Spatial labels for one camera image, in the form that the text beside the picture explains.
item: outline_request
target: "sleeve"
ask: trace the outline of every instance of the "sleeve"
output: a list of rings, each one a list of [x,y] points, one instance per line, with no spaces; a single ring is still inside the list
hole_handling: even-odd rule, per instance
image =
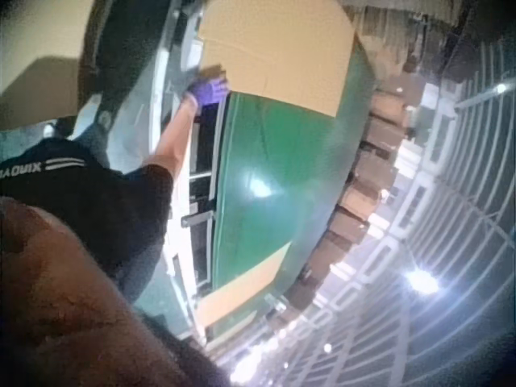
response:
[[[159,165],[146,165],[125,175],[129,201],[125,206],[138,219],[131,231],[133,247],[123,259],[115,282],[123,296],[135,302],[152,279],[163,249],[169,219],[173,179],[169,171]]]
[[[133,210],[138,213],[142,226],[164,237],[173,189],[169,171],[159,165],[148,164],[128,173],[125,178],[135,203]]]

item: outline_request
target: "person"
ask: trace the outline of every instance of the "person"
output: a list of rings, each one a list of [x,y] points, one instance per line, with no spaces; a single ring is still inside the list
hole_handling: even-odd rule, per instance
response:
[[[173,181],[181,171],[198,108],[221,101],[228,91],[220,74],[195,81],[154,154],[125,175],[109,169],[111,120],[99,111],[75,141],[43,139],[2,162],[0,196],[44,210],[69,227],[133,303],[160,259]]]
[[[137,318],[59,219],[11,198],[0,198],[0,216],[0,385],[230,385],[203,354]]]

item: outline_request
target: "metal bar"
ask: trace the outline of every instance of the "metal bar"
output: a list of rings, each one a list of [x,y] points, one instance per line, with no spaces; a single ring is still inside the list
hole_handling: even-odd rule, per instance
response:
[[[181,227],[187,228],[196,226],[199,223],[206,222],[208,219],[213,219],[214,216],[215,211],[213,210],[201,212],[199,214],[186,215],[181,218]]]
[[[435,208],[439,205],[442,205],[444,200],[444,198],[442,198],[443,196],[447,196],[447,193],[441,191],[437,191],[434,193],[433,200],[425,209],[425,214],[420,218],[418,224],[428,224],[430,221],[434,221],[435,217],[439,215],[438,212],[435,211]],[[414,229],[410,233],[410,238],[408,238],[408,240],[410,241],[410,245],[413,249],[415,249],[416,246],[420,245],[425,240],[421,236],[422,232],[426,230],[427,229],[425,227],[414,227]]]
[[[488,239],[489,238],[486,238],[485,242],[482,244],[482,248],[484,248],[484,246],[487,244]],[[482,272],[482,274],[480,276],[478,276],[478,278],[475,280],[475,282],[473,282],[469,286],[468,290],[466,292],[463,292],[459,298],[454,298],[455,301],[450,305],[449,308],[446,309],[445,312],[441,312],[441,313],[439,313],[439,315],[426,320],[426,321],[428,321],[428,324],[422,330],[420,330],[417,333],[415,333],[414,335],[412,335],[410,337],[410,339],[412,340],[412,339],[415,339],[416,337],[419,337],[420,335],[422,335],[423,333],[425,333],[426,331],[428,331],[429,329],[434,327],[439,321],[442,321],[446,316],[448,316],[469,294],[471,294],[473,292],[473,290],[475,290],[477,288],[478,284],[480,284],[480,282],[489,273],[491,268],[498,262],[498,260],[500,259],[502,253],[505,251],[506,248],[507,248],[507,244],[504,243],[504,245],[501,246],[501,248],[498,250],[497,254],[494,256],[494,258],[489,262],[489,265],[487,266],[487,268],[485,268],[484,271]],[[468,264],[466,264],[462,268],[460,273],[458,275],[454,276],[453,282],[451,282],[450,284],[447,285],[446,290],[450,289],[454,284],[456,284],[458,282],[458,280],[462,277],[462,275],[466,272],[466,270],[476,261],[476,259],[478,258],[479,255],[480,254],[476,253],[475,258],[472,258],[471,260],[469,260]],[[444,295],[446,295],[446,291],[445,291],[445,289],[442,289],[442,293],[440,294],[439,298],[442,298]],[[436,303],[436,301],[437,301],[437,299],[432,299],[431,302],[429,302],[429,305],[434,305]]]
[[[412,245],[412,248],[414,251],[421,250],[423,246],[426,248],[428,245],[428,241],[431,240],[429,238],[430,235],[433,235],[437,232],[437,227],[435,227],[435,224],[439,221],[443,220],[442,214],[446,214],[453,206],[453,202],[450,199],[450,193],[445,191],[446,197],[442,198],[441,201],[439,201],[437,207],[434,208],[433,215],[431,218],[428,219],[425,223],[419,223],[419,227],[423,229],[423,233],[421,234],[421,242],[416,246],[415,244]]]
[[[456,200],[454,197],[451,197],[446,201],[446,207],[443,207],[443,209],[439,209],[438,216],[435,217],[436,222],[434,223],[427,223],[426,225],[422,226],[425,227],[428,232],[425,240],[419,248],[414,248],[414,252],[417,252],[417,256],[424,256],[423,262],[425,264],[428,264],[428,262],[431,260],[431,254],[425,252],[429,246],[432,246],[435,248],[437,244],[439,244],[442,239],[446,236],[446,234],[450,231],[450,228],[452,227],[452,224],[455,222],[457,217],[460,215],[460,212],[464,208],[464,206],[458,205],[456,203]],[[453,218],[451,221],[448,220],[447,216],[443,216],[443,214],[450,215],[453,213]],[[442,225],[443,223],[446,223],[446,231],[443,232]],[[438,235],[438,242],[434,241],[434,237]]]
[[[494,300],[496,300],[496,298],[500,295],[500,293],[506,289],[507,285],[510,285],[511,283],[513,283],[513,281],[514,281],[514,274],[512,273],[504,281],[504,283],[500,286],[500,288],[493,294],[493,296],[491,296],[491,298],[482,307],[477,308],[475,313],[472,314],[471,316],[469,316],[469,318],[464,323],[462,323],[459,327],[457,327],[455,330],[453,330],[452,332],[448,333],[447,335],[442,336],[439,341],[437,341],[436,343],[432,344],[430,347],[426,347],[424,351],[419,352],[417,355],[411,356],[410,359],[409,359],[409,362],[419,358],[420,356],[425,355],[429,351],[433,350],[434,348],[438,347],[439,345],[441,345],[442,343],[446,342],[448,339],[450,339],[451,337],[456,335],[457,332],[462,331],[464,329],[464,327],[466,327],[477,316],[479,316],[482,312],[484,312],[484,310],[487,309],[493,303]]]
[[[481,104],[478,116],[476,117],[476,126],[474,128],[474,134],[472,137],[473,142],[472,142],[471,146],[469,147],[470,152],[469,152],[469,155],[465,159],[464,168],[462,169],[459,183],[456,185],[458,190],[460,190],[460,187],[462,186],[462,184],[464,183],[464,181],[466,180],[467,177],[471,177],[472,180],[475,179],[475,177],[472,176],[472,174],[468,173],[468,172],[472,165],[473,155],[475,154],[474,150],[476,148],[476,143],[478,142],[478,139],[479,139],[479,136],[481,133],[481,123],[482,123],[483,114],[484,114],[484,103]]]
[[[208,200],[215,200],[217,193],[218,183],[218,157],[220,154],[220,146],[222,141],[223,124],[224,124],[224,113],[226,111],[227,98],[224,98],[218,104],[217,120],[215,121],[215,133],[213,142],[213,156],[211,158],[211,180],[210,180],[210,191],[208,193]],[[206,227],[206,271],[208,282],[212,281],[212,260],[213,260],[213,227],[214,220],[208,219]]]
[[[485,90],[487,85],[485,84],[485,43],[481,42],[481,72],[482,72],[482,89]]]
[[[469,80],[467,83],[468,83],[467,95],[470,96],[473,94],[473,86],[472,86],[473,81]],[[472,113],[472,108],[466,109],[464,113],[462,111],[459,112],[459,116],[462,119],[460,121],[460,126],[456,130],[456,133],[453,138],[454,145],[460,144],[462,138],[464,137],[464,133],[467,131],[467,129],[465,129],[465,128],[468,126],[468,122],[469,122],[471,113]],[[446,180],[449,177],[450,173],[453,172],[452,166],[455,165],[456,158],[458,157],[458,155],[459,155],[458,152],[453,152],[451,154],[450,160],[447,161],[447,168],[444,170],[444,173],[441,173],[441,176],[443,177],[444,180]]]
[[[476,93],[478,92],[478,72],[475,73],[475,91],[476,91]],[[456,146],[458,147],[457,152],[459,155],[457,156],[455,164],[451,167],[452,171],[448,178],[448,181],[450,182],[450,184],[453,184],[453,182],[455,181],[455,179],[457,177],[457,173],[459,173],[461,171],[460,166],[462,165],[464,157],[467,153],[466,149],[469,149],[469,139],[472,134],[471,128],[473,127],[473,125],[475,125],[477,107],[478,107],[478,105],[474,105],[472,107],[472,114],[471,114],[472,119],[465,128],[464,138],[459,143],[456,143]]]
[[[400,326],[397,329],[397,344],[394,350],[394,364],[390,374],[389,387],[402,385],[406,361],[409,357],[410,342],[410,301],[406,291],[402,292],[402,308],[399,314]]]
[[[211,177],[211,171],[195,172],[190,174],[190,181]]]
[[[493,146],[491,147],[491,152],[489,153],[489,158],[488,158],[487,164],[485,166],[484,175],[482,176],[482,180],[481,180],[480,184],[476,187],[476,194],[475,194],[475,198],[473,199],[474,203],[478,202],[478,199],[484,188],[485,182],[487,181],[487,177],[492,172],[491,165],[493,164],[494,155],[495,155],[496,148],[497,148],[496,144],[498,142],[498,138],[500,137],[501,117],[502,117],[501,113],[503,111],[504,97],[505,97],[504,94],[502,94],[500,97],[500,102],[498,103],[497,128],[494,132]]]
[[[503,85],[505,86],[505,92],[510,92],[516,89],[516,77],[512,77],[509,79],[505,79],[503,81]],[[465,109],[470,106],[478,105],[479,103],[485,102],[490,98],[494,98],[498,96],[500,92],[498,91],[497,85],[487,89],[485,92],[478,94],[477,96],[467,99],[465,101],[459,102],[456,105],[457,109]]]
[[[498,171],[497,178],[494,181],[493,188],[491,189],[491,193],[489,194],[489,198],[487,199],[487,202],[484,205],[484,210],[489,210],[489,206],[491,206],[491,202],[493,201],[494,194],[496,193],[497,188],[500,185],[501,175],[502,175],[504,167],[506,166],[506,162],[507,162],[508,155],[509,155],[510,145],[512,144],[512,137],[513,137],[513,133],[514,133],[514,95],[512,95],[512,99],[513,99],[513,109],[510,112],[509,134],[508,134],[507,141],[506,141],[506,147],[503,151],[503,156],[501,157],[500,165],[498,165],[498,167],[497,167],[497,171]]]
[[[337,356],[336,361],[333,364],[333,369],[331,370],[328,378],[326,379],[326,383],[324,383],[324,387],[334,387],[337,378],[339,377],[340,372],[344,364],[346,363],[347,356],[353,347],[353,341],[355,340],[355,334],[359,328],[360,321],[362,320],[362,307],[364,306],[366,291],[360,292],[359,295],[359,307],[356,310],[355,317],[349,332],[347,333],[346,339],[344,340],[344,345],[339,355]]]
[[[170,47],[174,30],[176,29],[177,19],[174,11],[179,7],[179,1],[170,2],[169,12],[167,13],[161,39],[156,50],[154,62],[154,77],[152,78],[152,90],[149,111],[149,152],[153,153],[161,137],[161,109],[163,106],[163,93],[165,90],[165,78],[169,65]]]
[[[308,358],[308,363],[303,366],[302,371],[299,373],[294,383],[302,383],[303,381],[305,381],[306,376],[310,373],[310,371],[312,371],[312,367],[314,366],[314,363],[317,360],[317,356],[319,355],[319,353],[321,353],[320,348],[323,348],[324,344],[327,343],[330,333],[331,329],[326,329],[324,330],[324,333],[320,335],[317,347],[310,349],[312,351],[312,354]]]
[[[491,126],[491,118],[493,117],[493,99],[491,98],[489,100],[489,107],[487,112],[487,122],[485,123],[485,129],[484,132],[484,140],[482,141],[481,150],[476,155],[476,161],[475,161],[475,167],[473,168],[473,172],[471,173],[471,179],[469,180],[468,185],[466,186],[464,190],[465,195],[471,195],[471,188],[473,185],[473,182],[475,181],[476,175],[478,174],[478,170],[481,166],[482,158],[484,157],[484,153],[486,151],[486,145],[487,145],[487,139],[491,136],[491,133],[489,133],[489,127]]]

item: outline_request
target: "purple glove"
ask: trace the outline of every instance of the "purple glove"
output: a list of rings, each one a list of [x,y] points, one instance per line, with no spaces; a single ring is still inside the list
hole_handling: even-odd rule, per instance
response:
[[[200,107],[221,102],[229,93],[227,79],[217,77],[195,81],[189,86],[186,93],[191,94]]]

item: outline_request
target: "brown box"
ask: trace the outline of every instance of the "brown box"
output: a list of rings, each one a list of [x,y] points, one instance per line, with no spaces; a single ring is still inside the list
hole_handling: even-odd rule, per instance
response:
[[[311,274],[310,274],[310,286],[317,289],[330,274],[331,263],[322,260],[311,260],[309,263]]]
[[[316,290],[300,282],[294,282],[285,292],[285,298],[297,310],[306,309],[314,300]]]
[[[378,189],[355,179],[344,191],[339,201],[339,206],[342,206],[358,218],[367,221],[369,216],[376,211],[380,199],[380,191]]]
[[[397,95],[376,91],[372,95],[371,113],[395,125],[405,127],[408,114],[405,101]]]
[[[405,137],[406,129],[388,123],[382,119],[370,117],[365,140],[387,152],[395,152]]]
[[[359,151],[354,172],[358,180],[379,191],[390,189],[396,177],[396,169],[387,160],[365,151]]]
[[[324,233],[324,238],[330,240],[334,245],[338,246],[343,251],[344,255],[347,254],[353,247],[353,243],[331,230],[327,230]]]
[[[333,214],[330,230],[351,243],[359,244],[368,230],[368,224],[364,224],[362,220],[352,214],[338,209]]]
[[[338,2],[207,2],[199,36],[201,68],[221,65],[232,91],[336,116],[355,38]]]

